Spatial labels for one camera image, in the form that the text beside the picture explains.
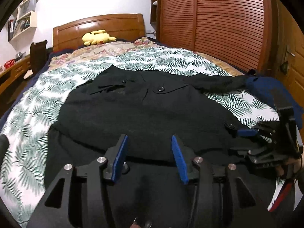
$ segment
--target white and green bedspread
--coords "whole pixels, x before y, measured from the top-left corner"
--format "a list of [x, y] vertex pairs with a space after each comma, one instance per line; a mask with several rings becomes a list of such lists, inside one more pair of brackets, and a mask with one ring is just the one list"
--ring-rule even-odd
[[[40, 75], [36, 84], [13, 108], [1, 133], [10, 146], [0, 175], [0, 196], [21, 226], [26, 227], [44, 194], [44, 169], [48, 154], [48, 129], [60, 107], [77, 86], [93, 80], [111, 65], [126, 70], [160, 70], [172, 74], [229, 75], [201, 56], [181, 48], [150, 47], [95, 60], [78, 60]], [[246, 91], [223, 95], [207, 93], [230, 110], [244, 125], [277, 120], [278, 114]]]

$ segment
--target stuffed animal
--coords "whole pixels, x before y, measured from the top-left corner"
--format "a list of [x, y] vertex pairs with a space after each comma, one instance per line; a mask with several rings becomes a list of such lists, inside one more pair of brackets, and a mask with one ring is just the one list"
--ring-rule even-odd
[[115, 41], [116, 38], [110, 37], [109, 34], [105, 30], [93, 31], [91, 33], [86, 33], [82, 37], [82, 41], [84, 45], [96, 45], [96, 44], [103, 44], [109, 41]]

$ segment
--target slatted wooden panel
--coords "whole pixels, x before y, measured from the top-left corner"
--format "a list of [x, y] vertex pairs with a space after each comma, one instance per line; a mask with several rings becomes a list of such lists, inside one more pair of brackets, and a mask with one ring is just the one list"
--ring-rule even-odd
[[[243, 70], [259, 69], [266, 61], [271, 33], [264, 26], [263, 0], [162, 1], [161, 42], [209, 54]], [[271, 18], [266, 19], [269, 25]]]
[[263, 0], [197, 0], [194, 50], [256, 69], [263, 29]]
[[194, 0], [161, 0], [161, 42], [172, 47], [193, 47], [195, 5]]

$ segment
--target red basket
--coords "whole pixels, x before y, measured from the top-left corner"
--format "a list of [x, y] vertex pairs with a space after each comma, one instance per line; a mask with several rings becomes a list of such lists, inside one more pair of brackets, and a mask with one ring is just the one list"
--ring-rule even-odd
[[12, 59], [12, 60], [7, 61], [3, 66], [5, 67], [5, 69], [9, 69], [14, 64], [15, 64], [15, 59]]

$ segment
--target wooden wardrobe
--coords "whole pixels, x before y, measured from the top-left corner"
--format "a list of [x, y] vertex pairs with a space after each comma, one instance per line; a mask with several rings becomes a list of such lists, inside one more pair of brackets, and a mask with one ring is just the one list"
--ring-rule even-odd
[[161, 0], [158, 39], [202, 52], [244, 71], [268, 68], [270, 0]]

